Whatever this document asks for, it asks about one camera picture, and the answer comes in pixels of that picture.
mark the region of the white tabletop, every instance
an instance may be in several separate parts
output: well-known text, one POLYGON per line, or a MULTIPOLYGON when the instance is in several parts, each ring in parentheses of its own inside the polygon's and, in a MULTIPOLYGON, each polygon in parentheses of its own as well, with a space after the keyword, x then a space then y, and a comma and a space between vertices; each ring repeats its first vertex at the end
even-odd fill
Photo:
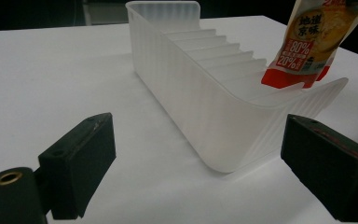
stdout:
MULTIPOLYGON (((285 26, 266 17, 201 21, 275 57, 285 26)), ((358 54, 325 78, 350 79, 316 118, 358 142, 358 54)), ((128 24, 0 32, 0 171, 37 156, 86 117, 111 112, 117 159, 82 219, 49 223, 337 223, 276 153, 223 175, 208 168, 134 73, 128 24)))

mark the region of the metal screw hole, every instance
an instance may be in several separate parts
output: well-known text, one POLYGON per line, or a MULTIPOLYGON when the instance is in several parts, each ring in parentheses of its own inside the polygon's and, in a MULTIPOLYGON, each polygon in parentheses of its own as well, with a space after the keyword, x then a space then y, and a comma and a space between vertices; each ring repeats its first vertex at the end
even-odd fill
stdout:
POLYGON ((22 177, 21 172, 10 172, 0 176, 0 186, 8 185, 18 181, 22 177))

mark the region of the plastic organizer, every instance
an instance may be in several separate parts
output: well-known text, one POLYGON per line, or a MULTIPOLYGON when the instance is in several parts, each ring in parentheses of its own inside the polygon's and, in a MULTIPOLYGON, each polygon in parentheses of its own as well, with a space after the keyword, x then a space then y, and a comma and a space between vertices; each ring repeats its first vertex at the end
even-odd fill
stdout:
POLYGON ((347 84, 262 85, 265 59, 214 29, 200 28, 197 2, 126 4, 136 73, 202 160, 233 172, 280 149, 288 113, 314 118, 347 84))

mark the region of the snack package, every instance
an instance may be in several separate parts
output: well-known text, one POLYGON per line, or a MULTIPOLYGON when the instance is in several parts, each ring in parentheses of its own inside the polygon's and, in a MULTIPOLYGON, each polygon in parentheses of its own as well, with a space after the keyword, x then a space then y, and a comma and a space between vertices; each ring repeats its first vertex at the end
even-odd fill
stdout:
POLYGON ((358 0, 296 0, 283 45, 261 83, 284 88, 321 80, 358 24, 358 0))

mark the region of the dark background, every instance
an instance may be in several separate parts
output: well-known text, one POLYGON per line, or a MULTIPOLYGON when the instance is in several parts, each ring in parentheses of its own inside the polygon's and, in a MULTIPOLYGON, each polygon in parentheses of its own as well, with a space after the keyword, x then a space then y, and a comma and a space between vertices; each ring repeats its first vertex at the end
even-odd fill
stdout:
MULTIPOLYGON (((264 15, 287 24, 296 0, 199 0, 201 18, 264 15)), ((124 0, 89 0, 125 4, 124 0)), ((0 0, 0 30, 85 25, 82 0, 0 0)), ((358 26, 341 44, 358 53, 358 26)))

